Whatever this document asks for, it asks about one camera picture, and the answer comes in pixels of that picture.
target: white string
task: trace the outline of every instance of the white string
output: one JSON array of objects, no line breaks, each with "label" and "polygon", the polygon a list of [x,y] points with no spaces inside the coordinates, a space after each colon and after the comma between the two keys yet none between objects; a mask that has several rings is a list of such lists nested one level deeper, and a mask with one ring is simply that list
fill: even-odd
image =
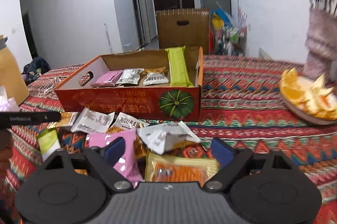
[{"label": "white string", "polygon": [[47,84],[47,86],[41,86],[39,88],[38,97],[40,98],[46,97],[47,95],[49,95],[49,93],[53,92],[54,88],[61,82],[62,80],[58,76],[53,79],[50,79],[50,82]]}]

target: wall outlet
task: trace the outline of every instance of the wall outlet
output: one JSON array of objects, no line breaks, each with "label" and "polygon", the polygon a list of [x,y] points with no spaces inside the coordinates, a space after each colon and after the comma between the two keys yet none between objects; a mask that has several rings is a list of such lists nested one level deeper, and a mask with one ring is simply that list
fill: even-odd
[{"label": "wall outlet", "polygon": [[267,52],[265,52],[262,48],[259,48],[258,56],[262,59],[272,60],[272,57],[270,57],[270,55]]}]

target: red tablecloth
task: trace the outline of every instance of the red tablecloth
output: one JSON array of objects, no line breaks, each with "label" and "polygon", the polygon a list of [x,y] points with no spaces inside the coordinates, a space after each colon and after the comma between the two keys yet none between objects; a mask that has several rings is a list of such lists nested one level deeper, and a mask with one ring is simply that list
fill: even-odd
[{"label": "red tablecloth", "polygon": [[[267,153],[273,147],[282,149],[321,191],[323,204],[315,224],[337,223],[337,125],[307,125],[285,108],[277,88],[285,69],[295,66],[301,71],[302,67],[215,55],[205,56],[204,61],[202,120],[188,123],[203,146],[208,148],[212,138],[220,137],[233,147],[249,147],[256,153]],[[30,97],[20,106],[22,111],[62,110],[53,87],[79,67],[50,71],[32,83]],[[14,192],[41,163],[35,136],[45,126],[12,129],[14,155],[0,191],[10,209]],[[65,134],[61,142],[71,152],[86,145],[84,134]]]}]

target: green snack package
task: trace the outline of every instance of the green snack package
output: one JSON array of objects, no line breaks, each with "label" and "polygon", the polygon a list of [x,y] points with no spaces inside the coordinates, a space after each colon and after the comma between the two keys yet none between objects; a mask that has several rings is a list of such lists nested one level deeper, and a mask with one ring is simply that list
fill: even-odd
[{"label": "green snack package", "polygon": [[170,63],[171,87],[193,87],[191,83],[184,56],[185,47],[167,48],[168,61]]},{"label": "green snack package", "polygon": [[45,161],[55,150],[61,148],[56,129],[47,129],[36,137],[40,145],[42,160]]}]

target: bowl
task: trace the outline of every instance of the bowl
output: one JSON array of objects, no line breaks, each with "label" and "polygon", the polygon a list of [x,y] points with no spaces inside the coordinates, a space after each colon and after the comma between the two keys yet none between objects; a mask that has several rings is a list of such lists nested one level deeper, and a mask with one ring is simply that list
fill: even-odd
[{"label": "bowl", "polygon": [[[310,86],[314,83],[314,81],[311,80],[311,79],[299,76],[298,77],[298,83],[302,86],[303,90],[306,91],[310,88]],[[281,98],[282,98],[285,106],[291,112],[293,112],[295,115],[300,117],[301,119],[303,119],[307,122],[310,122],[312,124],[316,124],[316,125],[330,125],[330,124],[336,124],[337,123],[337,119],[336,120],[324,120],[324,119],[316,118],[316,117],[304,112],[303,110],[299,109],[296,105],[293,105],[291,103],[291,101],[287,100],[287,98],[285,98],[282,95],[280,84],[279,84],[279,89],[280,89]],[[331,101],[335,105],[337,105],[337,97],[334,93],[331,93],[330,95],[328,95],[327,98],[328,98],[329,101]]]}]

